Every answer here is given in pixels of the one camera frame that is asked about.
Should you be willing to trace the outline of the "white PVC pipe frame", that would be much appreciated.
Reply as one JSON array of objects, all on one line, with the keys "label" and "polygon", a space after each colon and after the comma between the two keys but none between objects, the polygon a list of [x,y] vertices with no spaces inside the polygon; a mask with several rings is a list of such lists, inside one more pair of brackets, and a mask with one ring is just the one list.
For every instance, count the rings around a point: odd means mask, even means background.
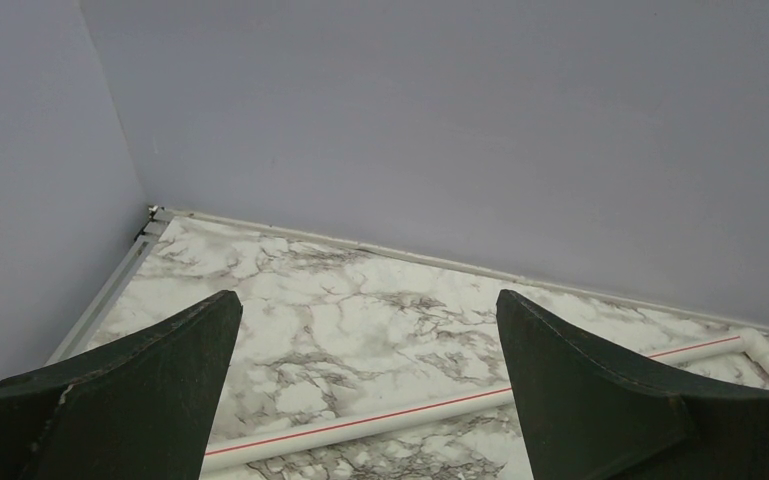
[{"label": "white PVC pipe frame", "polygon": [[[727,354],[742,354],[769,375],[769,341],[759,331],[749,328],[705,341],[646,352],[644,355],[674,366]],[[503,385],[382,413],[349,416],[219,443],[207,449],[201,477],[217,479],[224,472],[251,462],[415,428],[503,407],[513,402],[512,388]]]}]

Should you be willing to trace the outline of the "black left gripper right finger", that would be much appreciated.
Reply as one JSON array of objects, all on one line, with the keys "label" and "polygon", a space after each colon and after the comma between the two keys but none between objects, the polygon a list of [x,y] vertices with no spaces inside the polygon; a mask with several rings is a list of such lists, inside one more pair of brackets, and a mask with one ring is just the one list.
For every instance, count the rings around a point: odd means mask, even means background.
[{"label": "black left gripper right finger", "polygon": [[648,359],[511,290],[496,321],[537,479],[769,479],[769,390]]}]

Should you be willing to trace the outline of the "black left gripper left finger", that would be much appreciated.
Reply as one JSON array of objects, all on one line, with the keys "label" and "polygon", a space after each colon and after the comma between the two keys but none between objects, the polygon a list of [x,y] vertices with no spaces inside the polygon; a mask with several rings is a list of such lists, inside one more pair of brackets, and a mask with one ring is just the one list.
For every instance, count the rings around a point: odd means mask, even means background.
[{"label": "black left gripper left finger", "polygon": [[196,479],[243,307],[220,291],[0,381],[0,479]]}]

